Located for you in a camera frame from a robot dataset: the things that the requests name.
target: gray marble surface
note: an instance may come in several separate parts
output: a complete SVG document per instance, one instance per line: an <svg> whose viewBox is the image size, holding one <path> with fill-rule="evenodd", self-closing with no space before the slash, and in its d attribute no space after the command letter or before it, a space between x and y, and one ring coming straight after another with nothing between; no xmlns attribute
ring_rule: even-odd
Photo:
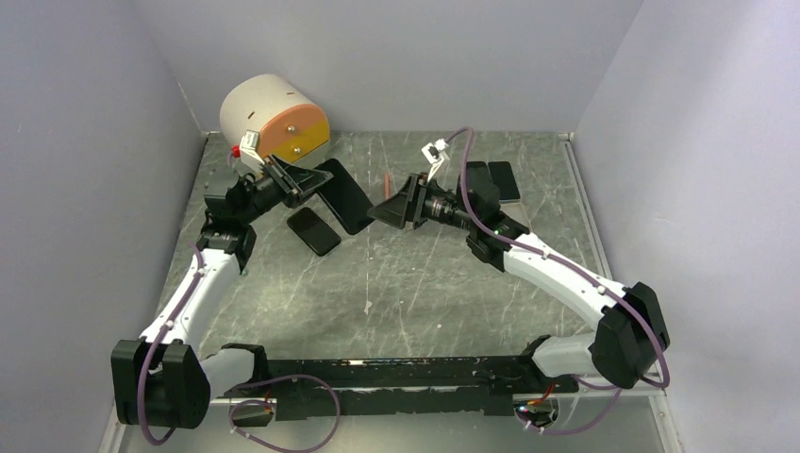
<svg viewBox="0 0 800 453"><path fill-rule="evenodd" d="M373 202L411 172L426 170L419 149L440 132L335 133L339 159ZM463 142L451 148L443 187L453 188ZM195 181L161 304L183 278L187 246L203 223L204 183L225 166L228 144L211 135ZM478 133L471 159L508 160L534 231L573 260L599 268L565 155L555 134ZM307 203L342 236L314 255L286 226L278 206L254 222L256 248L246 276L220 302L201 357L230 342L263 344L274 359L429 357L516 354L544 333L589 329L543 291L475 259L465 233L428 223L414 231L373 223L347 235L325 205Z"/></svg>

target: gray wall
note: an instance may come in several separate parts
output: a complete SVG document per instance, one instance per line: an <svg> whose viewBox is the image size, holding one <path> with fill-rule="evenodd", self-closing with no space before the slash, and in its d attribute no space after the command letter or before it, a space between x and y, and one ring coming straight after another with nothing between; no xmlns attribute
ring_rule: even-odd
<svg viewBox="0 0 800 453"><path fill-rule="evenodd" d="M800 445L800 5L647 0L577 130L617 277L660 294L689 452Z"/></svg>
<svg viewBox="0 0 800 453"><path fill-rule="evenodd" d="M0 7L0 451L96 451L202 139L126 0Z"/></svg>
<svg viewBox="0 0 800 453"><path fill-rule="evenodd" d="M343 130L572 131L642 0L138 0L204 129L283 75Z"/></svg>

